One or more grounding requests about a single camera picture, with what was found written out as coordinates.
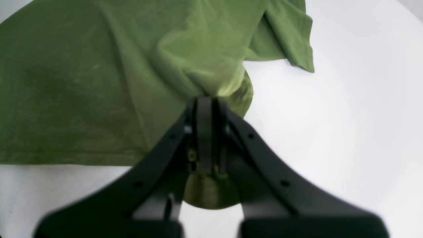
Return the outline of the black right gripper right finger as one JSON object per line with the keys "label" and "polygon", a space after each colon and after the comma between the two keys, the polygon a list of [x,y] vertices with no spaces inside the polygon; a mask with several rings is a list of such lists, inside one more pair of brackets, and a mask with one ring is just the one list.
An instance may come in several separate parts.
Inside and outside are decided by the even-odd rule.
{"label": "black right gripper right finger", "polygon": [[219,171],[234,182],[239,238],[388,238],[378,215],[320,189],[284,163],[223,99],[212,100]]}

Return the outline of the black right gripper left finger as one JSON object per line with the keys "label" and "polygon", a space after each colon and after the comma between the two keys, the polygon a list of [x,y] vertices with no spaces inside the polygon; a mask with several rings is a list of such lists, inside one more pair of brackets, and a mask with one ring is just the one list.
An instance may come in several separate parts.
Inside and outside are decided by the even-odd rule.
{"label": "black right gripper left finger", "polygon": [[183,238],[186,181],[212,173],[212,99],[190,103],[136,166],[99,192],[44,218],[35,238]]}

